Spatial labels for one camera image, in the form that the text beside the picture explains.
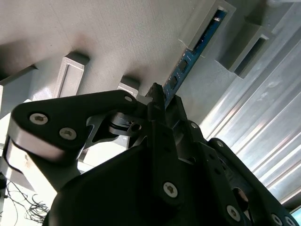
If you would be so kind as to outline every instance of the black cable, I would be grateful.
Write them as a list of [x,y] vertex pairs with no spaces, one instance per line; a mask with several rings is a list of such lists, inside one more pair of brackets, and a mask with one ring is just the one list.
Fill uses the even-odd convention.
[[[10,191],[9,190],[9,184],[10,183],[12,183],[15,186],[17,191]],[[13,201],[14,205],[15,205],[15,203],[19,204],[20,206],[22,206],[25,209],[25,211],[26,211],[25,219],[32,220],[32,221],[34,221],[36,223],[39,223],[39,224],[43,224],[44,219],[45,219],[47,213],[49,212],[49,210],[48,210],[48,208],[45,204],[43,204],[42,202],[37,202],[34,199],[34,196],[36,196],[37,194],[34,194],[32,196],[32,201],[29,201],[28,195],[21,192],[21,190],[18,188],[18,186],[12,181],[10,181],[7,184],[7,191],[8,191],[8,198],[10,198]],[[24,205],[22,205],[20,202],[17,202],[15,200],[13,200],[12,197],[11,197],[12,192],[20,193],[24,197],[24,201],[27,201],[31,205],[29,207],[29,209],[26,209],[26,207]]]
[[15,207],[16,214],[17,214],[17,219],[16,219],[16,222],[15,222],[15,224],[14,224],[14,226],[16,226],[16,224],[17,224],[17,222],[18,222],[18,218],[19,218],[19,216],[18,216],[18,210],[17,210],[17,206],[15,205],[14,201],[13,201],[13,205],[14,205],[14,207]]

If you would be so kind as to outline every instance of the ribbed aluminum panel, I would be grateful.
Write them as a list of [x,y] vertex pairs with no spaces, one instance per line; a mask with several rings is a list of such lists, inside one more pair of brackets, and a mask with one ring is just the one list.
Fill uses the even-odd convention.
[[262,59],[232,82],[201,123],[206,138],[225,141],[289,207],[301,192],[300,18],[295,3],[272,30],[276,38]]

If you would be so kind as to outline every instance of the rectangular hole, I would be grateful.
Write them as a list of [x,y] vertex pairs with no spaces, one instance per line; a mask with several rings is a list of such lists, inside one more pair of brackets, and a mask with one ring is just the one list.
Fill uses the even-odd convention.
[[[194,50],[192,51],[192,54],[195,55],[196,54],[196,51],[197,49],[203,44],[204,42],[204,39],[206,36],[210,36],[210,39],[212,38],[212,36],[214,35],[214,33],[216,32],[216,30],[218,29],[219,25],[221,24],[222,20],[225,18],[225,16],[227,15],[227,12],[226,11],[223,11],[222,9],[218,9],[216,11],[216,13],[214,14],[214,16],[212,17],[212,19],[210,20],[207,28],[205,29],[204,33],[201,35],[200,39],[198,40],[196,46],[194,47]],[[214,23],[219,23],[218,26],[216,26],[213,30],[212,29],[212,25]]]
[[175,76],[173,76],[171,79],[170,79],[170,88],[171,89],[174,89],[175,88],[175,86],[177,85],[177,83],[178,83],[178,79],[175,77]]
[[250,49],[246,57],[243,59],[243,61],[239,64],[237,69],[234,71],[235,74],[238,76],[243,72],[243,70],[246,68],[246,66],[251,62],[251,60],[254,58],[254,56],[257,54],[257,52],[262,48],[264,42],[266,40],[264,38],[259,38],[257,42],[253,45],[253,47]]
[[187,65],[188,65],[188,63],[187,63],[186,60],[182,60],[182,61],[180,62],[180,64],[179,64],[179,69],[180,69],[180,71],[181,71],[182,73],[185,72],[185,69],[187,68]]

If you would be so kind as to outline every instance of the silver metal part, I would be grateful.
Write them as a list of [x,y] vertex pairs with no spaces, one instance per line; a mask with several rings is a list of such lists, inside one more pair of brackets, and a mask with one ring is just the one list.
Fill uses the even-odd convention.
[[53,98],[77,95],[88,62],[88,57],[78,53],[63,57]]
[[296,226],[296,224],[289,217],[285,217],[285,220],[289,226]]
[[283,225],[282,221],[280,220],[280,218],[277,215],[272,214],[272,218],[277,225],[279,225],[279,226]]
[[10,168],[3,157],[0,158],[0,171],[8,180],[13,181],[16,184],[21,185],[22,187],[25,187],[31,191],[34,191],[32,185],[28,182],[26,177],[19,171]]
[[23,130],[12,118],[10,118],[9,121],[8,135],[19,147],[22,147],[24,150],[30,150],[31,153],[38,153],[42,158],[48,161],[57,161],[57,157],[63,152],[62,149]]
[[80,175],[76,162],[68,167],[57,167],[32,153],[21,150],[12,140],[8,143],[6,159],[10,166],[24,174],[48,207],[51,207],[57,191],[72,178]]
[[133,97],[137,98],[139,83],[131,78],[123,76],[117,89],[124,90],[130,93]]
[[177,188],[170,182],[165,182],[163,184],[163,190],[171,198],[176,198],[178,196]]
[[227,206],[227,212],[235,221],[240,221],[240,214],[233,206]]
[[198,125],[195,124],[194,122],[191,123],[191,126],[192,126],[193,128],[195,128],[195,129],[198,128]]
[[125,96],[124,99],[127,100],[127,101],[129,101],[129,102],[132,102],[132,101],[133,101],[133,100],[132,100],[130,97],[128,97],[128,96]]
[[76,132],[71,128],[62,128],[60,130],[60,136],[66,140],[74,140],[76,138]]
[[29,117],[29,120],[37,125],[45,125],[48,122],[46,115],[41,113],[34,113]]
[[226,26],[232,17],[236,10],[235,7],[223,0],[201,1],[194,9],[188,23],[181,32],[179,40],[183,42],[188,49],[193,50],[210,21],[214,19],[214,15],[218,9],[225,10],[227,15],[223,19],[223,22],[220,24],[217,31],[214,33],[214,36],[211,38],[206,48],[203,50],[201,54],[202,57],[206,56],[210,47],[214,44],[215,40],[219,36],[220,31]]
[[0,81],[0,119],[29,99],[34,71],[36,69],[30,66]]
[[224,144],[221,141],[218,140],[216,143],[219,147],[224,147]]

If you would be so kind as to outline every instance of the bolt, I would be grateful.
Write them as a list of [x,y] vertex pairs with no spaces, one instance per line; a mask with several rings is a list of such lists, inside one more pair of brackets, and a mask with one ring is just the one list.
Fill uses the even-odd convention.
[[62,128],[60,130],[60,136],[66,140],[74,140],[76,138],[76,132],[71,128]]
[[273,214],[273,213],[271,215],[272,215],[272,218],[275,221],[275,223],[279,226],[282,226],[282,221],[280,220],[280,218],[277,215]]
[[36,125],[45,125],[48,122],[48,118],[44,114],[34,113],[29,117],[29,120]]
[[194,122],[191,123],[191,126],[192,126],[193,128],[195,128],[195,129],[198,127],[198,125],[195,124]]
[[188,159],[188,161],[190,161],[191,163],[195,164],[197,162],[196,158],[195,157],[190,157]]
[[238,202],[238,206],[242,212],[245,212],[248,210],[249,207],[249,200],[246,194],[238,187],[235,187],[232,189],[232,192]]
[[133,132],[137,132],[137,131],[141,130],[141,128],[142,128],[142,126],[139,125],[139,124],[134,124],[134,125],[131,127],[131,129],[132,129]]
[[127,101],[129,101],[129,102],[132,102],[132,101],[133,101],[132,98],[130,98],[130,97],[128,97],[128,96],[125,96],[124,99],[127,100]]
[[289,224],[289,226],[296,226],[296,224],[289,217],[285,217],[285,220]]
[[163,190],[171,198],[175,198],[178,196],[177,188],[170,182],[164,183]]
[[233,206],[227,206],[227,212],[235,221],[240,221],[240,214]]
[[221,141],[216,141],[216,143],[217,143],[217,145],[219,146],[219,147],[224,147],[224,145],[222,144],[222,142]]

